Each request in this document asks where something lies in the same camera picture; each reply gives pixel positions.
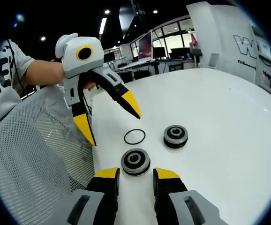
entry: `desk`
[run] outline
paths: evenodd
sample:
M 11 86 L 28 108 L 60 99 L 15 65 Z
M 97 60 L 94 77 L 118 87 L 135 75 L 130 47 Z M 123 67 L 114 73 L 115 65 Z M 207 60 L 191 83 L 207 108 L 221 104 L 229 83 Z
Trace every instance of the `desk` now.
M 158 70 L 159 62 L 156 59 L 147 59 L 147 58 L 141 59 L 138 62 L 129 63 L 128 65 L 124 67 L 120 67 L 119 70 L 122 71 L 126 69 L 135 69 L 135 68 L 145 67 L 148 65 L 152 65 L 154 67 L 155 74 L 159 74 L 159 70 Z
M 178 173 L 220 210 L 229 225 L 253 224 L 271 200 L 271 95 L 239 77 L 208 68 L 175 71 L 126 84 L 134 93 L 142 118 L 134 118 L 107 93 L 93 99 L 92 127 L 95 171 L 120 167 L 131 148 L 151 159 L 143 176 L 120 174 L 116 225 L 156 225 L 152 169 Z M 163 132 L 178 124 L 188 142 L 172 150 Z M 123 141 L 126 132 L 146 132 L 139 145 Z

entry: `human arm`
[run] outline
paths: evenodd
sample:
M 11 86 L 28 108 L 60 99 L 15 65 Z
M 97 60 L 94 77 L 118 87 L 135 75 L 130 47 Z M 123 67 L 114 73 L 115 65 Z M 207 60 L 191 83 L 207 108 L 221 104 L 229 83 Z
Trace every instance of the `human arm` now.
M 60 62 L 34 60 L 21 81 L 30 85 L 55 85 L 63 81 L 65 72 Z
M 56 85 L 65 78 L 65 72 L 60 62 L 34 60 L 26 56 L 17 44 L 12 42 L 17 53 L 16 64 L 21 82 L 30 85 Z M 94 83 L 86 83 L 84 88 L 92 90 Z

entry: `computer monitor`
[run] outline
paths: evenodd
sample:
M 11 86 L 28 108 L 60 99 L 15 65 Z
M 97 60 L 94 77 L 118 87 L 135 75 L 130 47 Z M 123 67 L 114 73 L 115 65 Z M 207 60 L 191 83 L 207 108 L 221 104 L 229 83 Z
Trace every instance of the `computer monitor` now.
M 187 59 L 190 53 L 190 48 L 171 48 L 171 59 Z
M 164 47 L 153 48 L 153 57 L 154 58 L 166 57 L 165 48 Z
M 104 62 L 110 62 L 115 60 L 115 53 L 114 52 L 110 52 L 104 55 Z
M 152 57 L 152 39 L 151 31 L 149 31 L 139 41 L 139 59 L 151 58 Z

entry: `white robotic arm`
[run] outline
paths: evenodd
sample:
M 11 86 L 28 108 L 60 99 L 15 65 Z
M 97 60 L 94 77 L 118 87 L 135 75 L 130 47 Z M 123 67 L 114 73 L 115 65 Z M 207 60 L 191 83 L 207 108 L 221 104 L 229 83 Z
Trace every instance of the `white robotic arm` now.
M 61 58 L 65 71 L 65 99 L 72 107 L 73 120 L 92 145 L 96 142 L 83 102 L 86 82 L 101 86 L 125 110 L 137 118 L 141 117 L 134 95 L 123 85 L 119 75 L 103 63 L 104 52 L 97 38 L 78 37 L 77 33 L 63 35 L 56 43 L 55 56 Z

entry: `black and gray bearing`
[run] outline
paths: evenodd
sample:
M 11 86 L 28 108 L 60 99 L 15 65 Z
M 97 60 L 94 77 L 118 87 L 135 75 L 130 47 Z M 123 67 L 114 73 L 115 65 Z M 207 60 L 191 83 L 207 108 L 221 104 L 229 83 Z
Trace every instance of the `black and gray bearing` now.
M 188 131 L 183 126 L 172 125 L 164 131 L 164 142 L 169 148 L 181 148 L 187 143 L 187 140 Z
M 150 167 L 150 158 L 143 149 L 130 149 L 121 158 L 121 165 L 125 173 L 138 176 Z

